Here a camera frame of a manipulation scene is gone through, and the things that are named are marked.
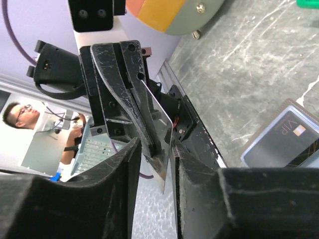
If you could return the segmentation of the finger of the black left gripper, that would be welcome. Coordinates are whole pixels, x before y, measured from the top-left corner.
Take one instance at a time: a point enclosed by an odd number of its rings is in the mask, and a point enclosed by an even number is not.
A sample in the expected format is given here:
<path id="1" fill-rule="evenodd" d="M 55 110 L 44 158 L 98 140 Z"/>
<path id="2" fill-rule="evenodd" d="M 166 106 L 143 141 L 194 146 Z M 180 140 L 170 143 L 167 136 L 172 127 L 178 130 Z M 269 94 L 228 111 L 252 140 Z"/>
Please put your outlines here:
<path id="1" fill-rule="evenodd" d="M 151 114 L 151 97 L 148 96 L 148 73 L 146 57 L 142 54 L 142 48 L 137 40 L 121 41 L 120 48 L 128 73 L 128 80 L 132 84 L 131 94 L 137 105 L 139 128 L 142 131 L 143 147 L 145 154 L 161 153 L 161 143 Z"/>
<path id="2" fill-rule="evenodd" d="M 140 114 L 131 94 L 133 87 L 128 80 L 120 43 L 94 44 L 91 46 L 90 51 L 102 81 L 118 104 L 127 113 L 141 138 L 142 131 L 139 128 L 142 125 L 139 122 Z"/>

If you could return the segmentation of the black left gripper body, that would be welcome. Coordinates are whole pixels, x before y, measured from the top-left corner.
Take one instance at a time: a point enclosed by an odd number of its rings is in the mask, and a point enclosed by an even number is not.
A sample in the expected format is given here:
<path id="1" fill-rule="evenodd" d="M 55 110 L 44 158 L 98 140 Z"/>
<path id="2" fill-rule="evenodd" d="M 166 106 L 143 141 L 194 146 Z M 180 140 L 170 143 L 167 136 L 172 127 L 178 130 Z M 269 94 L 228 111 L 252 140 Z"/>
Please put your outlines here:
<path id="1" fill-rule="evenodd" d="M 102 81 L 90 49 L 91 46 L 82 46 L 79 60 L 95 125 L 104 125 L 111 139 L 140 138 L 127 113 Z"/>

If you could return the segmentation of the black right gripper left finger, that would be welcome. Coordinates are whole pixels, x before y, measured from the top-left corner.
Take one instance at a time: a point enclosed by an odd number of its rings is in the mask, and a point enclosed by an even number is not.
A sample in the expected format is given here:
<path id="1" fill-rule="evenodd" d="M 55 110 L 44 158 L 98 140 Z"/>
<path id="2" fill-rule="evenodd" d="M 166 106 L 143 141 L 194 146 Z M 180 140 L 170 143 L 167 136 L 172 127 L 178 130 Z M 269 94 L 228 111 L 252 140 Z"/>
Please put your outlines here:
<path id="1" fill-rule="evenodd" d="M 129 239 L 141 141 L 67 182 L 27 174 L 0 178 L 3 239 Z"/>

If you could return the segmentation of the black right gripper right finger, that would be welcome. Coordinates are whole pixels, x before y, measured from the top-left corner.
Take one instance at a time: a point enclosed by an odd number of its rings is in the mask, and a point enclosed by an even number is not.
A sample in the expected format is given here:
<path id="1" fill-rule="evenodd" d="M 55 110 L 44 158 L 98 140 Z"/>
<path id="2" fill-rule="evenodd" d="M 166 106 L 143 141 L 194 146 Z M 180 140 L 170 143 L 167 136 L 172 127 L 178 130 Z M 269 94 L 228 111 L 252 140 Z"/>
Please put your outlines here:
<path id="1" fill-rule="evenodd" d="M 318 238 L 317 169 L 214 170 L 178 141 L 172 154 L 178 238 Z"/>

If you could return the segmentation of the grey silver card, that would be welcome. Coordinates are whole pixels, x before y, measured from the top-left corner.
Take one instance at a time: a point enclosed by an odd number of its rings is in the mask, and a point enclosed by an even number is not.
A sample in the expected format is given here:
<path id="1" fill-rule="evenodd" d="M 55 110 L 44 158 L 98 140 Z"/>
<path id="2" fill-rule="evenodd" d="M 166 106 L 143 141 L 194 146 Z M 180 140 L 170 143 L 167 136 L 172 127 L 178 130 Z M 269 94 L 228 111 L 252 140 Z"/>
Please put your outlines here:
<path id="1" fill-rule="evenodd" d="M 164 193 L 168 160 L 171 152 L 172 121 L 146 83 L 140 82 L 140 111 L 146 130 L 151 134 L 153 151 L 146 160 L 157 181 L 159 190 Z"/>

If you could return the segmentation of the green plastic bin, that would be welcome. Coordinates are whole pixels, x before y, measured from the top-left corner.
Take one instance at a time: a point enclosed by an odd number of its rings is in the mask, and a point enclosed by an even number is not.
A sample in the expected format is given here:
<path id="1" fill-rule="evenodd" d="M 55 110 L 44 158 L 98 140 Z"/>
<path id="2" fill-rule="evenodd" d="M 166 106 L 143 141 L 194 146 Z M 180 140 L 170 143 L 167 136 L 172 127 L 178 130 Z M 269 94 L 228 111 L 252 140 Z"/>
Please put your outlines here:
<path id="1" fill-rule="evenodd" d="M 296 0 L 300 8 L 319 9 L 319 0 Z"/>

